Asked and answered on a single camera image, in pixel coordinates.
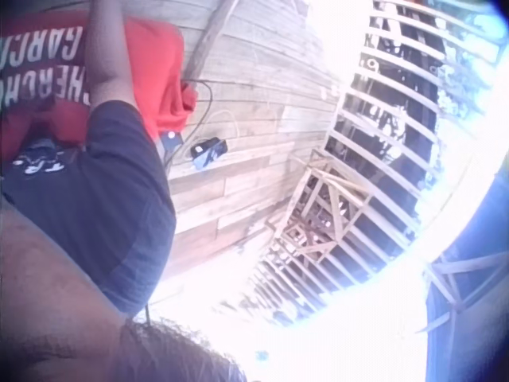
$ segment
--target person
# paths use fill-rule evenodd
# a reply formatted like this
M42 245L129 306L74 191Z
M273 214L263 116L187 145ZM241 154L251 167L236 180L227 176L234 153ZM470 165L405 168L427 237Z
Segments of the person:
M2 380L245 381L177 329L137 323L169 256L175 212L142 125L119 0L92 0L83 147L35 126L2 163Z

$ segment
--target wooden frame structure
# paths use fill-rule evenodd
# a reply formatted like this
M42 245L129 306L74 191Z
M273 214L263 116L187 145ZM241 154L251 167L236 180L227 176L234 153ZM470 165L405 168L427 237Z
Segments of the wooden frame structure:
M473 14L490 11L453 0L443 3ZM268 224L274 230L272 244L247 288L270 308L272 321L275 312L285 313L290 321L312 314L326 305L328 294L362 283L406 252L427 223L414 213L417 202L440 213L448 197L435 203L423 191L429 177L438 181L442 176L429 160L432 147L442 145L437 128L452 124L473 141L476 133L440 105L438 92L472 115L483 115L484 110L440 76L439 68L476 89L489 89L490 84L447 49L494 67L500 53L497 60L489 60L460 36L479 37L499 51L507 43L454 14L407 0L377 0L370 16L356 78L340 89L337 117L322 147L313 151L309 162L296 159L305 167L304 174L281 220ZM446 29L437 26L437 19ZM391 30L389 21L396 21L400 30ZM390 125L393 130L402 127L404 134L388 132ZM399 156L388 160L373 146L389 146ZM441 181L452 194L456 182ZM507 263L507 254L423 267L426 278L458 314L469 300L460 295L453 274L501 263ZM288 301L295 310L285 305ZM439 318L431 326L447 319Z

